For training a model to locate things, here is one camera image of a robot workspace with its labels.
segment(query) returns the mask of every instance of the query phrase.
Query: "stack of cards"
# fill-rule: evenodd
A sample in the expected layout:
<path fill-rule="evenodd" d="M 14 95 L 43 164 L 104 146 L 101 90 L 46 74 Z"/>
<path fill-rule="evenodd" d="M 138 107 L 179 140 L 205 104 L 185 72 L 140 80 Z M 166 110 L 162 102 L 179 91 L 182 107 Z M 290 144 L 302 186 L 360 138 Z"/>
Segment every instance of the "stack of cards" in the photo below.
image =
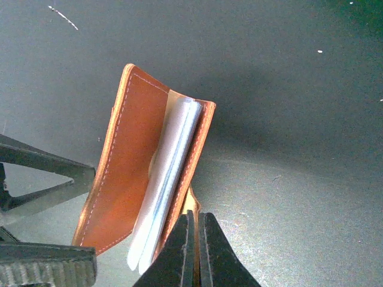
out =
<path fill-rule="evenodd" d="M 140 274 L 153 261 L 200 113 L 201 105 L 189 97 L 179 98 L 170 111 L 127 255 L 130 269 L 138 265 Z"/>

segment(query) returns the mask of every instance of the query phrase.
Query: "wallet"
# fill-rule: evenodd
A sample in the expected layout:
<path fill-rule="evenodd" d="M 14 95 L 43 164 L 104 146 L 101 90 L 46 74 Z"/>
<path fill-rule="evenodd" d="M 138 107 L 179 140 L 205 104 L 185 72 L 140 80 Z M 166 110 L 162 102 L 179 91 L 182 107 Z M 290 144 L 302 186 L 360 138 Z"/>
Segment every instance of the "wallet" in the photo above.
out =
<path fill-rule="evenodd" d="M 94 247 L 96 255 L 100 255 L 131 234 L 145 196 L 164 123 L 180 97 L 186 96 L 171 90 L 133 64 L 125 66 L 95 180 L 72 245 Z M 190 182 L 208 134 L 215 103 L 197 101 L 202 111 L 154 257 L 162 250 L 182 213 L 192 210 L 194 219 L 198 219 L 200 204 Z"/>

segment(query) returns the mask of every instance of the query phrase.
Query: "brown leather wallet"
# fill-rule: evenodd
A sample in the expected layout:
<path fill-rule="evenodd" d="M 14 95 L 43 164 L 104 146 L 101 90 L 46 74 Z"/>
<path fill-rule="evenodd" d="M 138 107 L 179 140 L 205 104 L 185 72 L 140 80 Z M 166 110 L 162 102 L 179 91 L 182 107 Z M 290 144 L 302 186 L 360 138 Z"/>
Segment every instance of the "brown leather wallet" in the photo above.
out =
<path fill-rule="evenodd" d="M 172 105 L 179 94 L 133 64 L 126 65 L 91 191 L 72 241 L 92 246 L 99 255 L 125 239 L 133 230 L 149 181 L 151 162 Z M 210 127 L 215 103 L 203 106 L 185 160 L 156 253 L 165 244 L 179 215 L 188 208 L 198 212 L 193 177 Z"/>

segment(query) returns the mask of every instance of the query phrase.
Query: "dark gray surface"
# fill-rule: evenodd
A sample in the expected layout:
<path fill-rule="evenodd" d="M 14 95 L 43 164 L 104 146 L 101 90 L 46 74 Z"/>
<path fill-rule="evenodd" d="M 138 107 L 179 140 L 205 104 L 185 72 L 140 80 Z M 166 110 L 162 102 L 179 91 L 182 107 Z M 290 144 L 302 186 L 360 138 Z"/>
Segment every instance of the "dark gray surface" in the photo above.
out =
<path fill-rule="evenodd" d="M 262 286 L 383 286 L 382 4 L 151 2 L 2 1 L 0 132 L 97 165 L 136 63 L 217 102 L 194 189 Z M 84 201 L 9 228 L 68 244 Z M 128 241 L 99 257 L 96 286 L 136 280 Z"/>

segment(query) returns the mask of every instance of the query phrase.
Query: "wallet flap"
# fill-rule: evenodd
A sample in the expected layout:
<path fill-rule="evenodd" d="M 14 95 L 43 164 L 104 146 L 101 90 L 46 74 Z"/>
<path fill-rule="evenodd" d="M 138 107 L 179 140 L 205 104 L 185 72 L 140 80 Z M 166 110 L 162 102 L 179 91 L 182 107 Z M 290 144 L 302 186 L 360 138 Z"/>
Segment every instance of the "wallet flap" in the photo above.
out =
<path fill-rule="evenodd" d="M 133 230 L 148 185 L 150 168 L 177 98 L 137 66 L 124 68 L 95 180 L 80 215 L 73 245 L 93 246 L 99 255 Z M 186 196 L 212 118 L 215 104 L 203 106 L 185 160 L 160 246 L 166 241 Z"/>

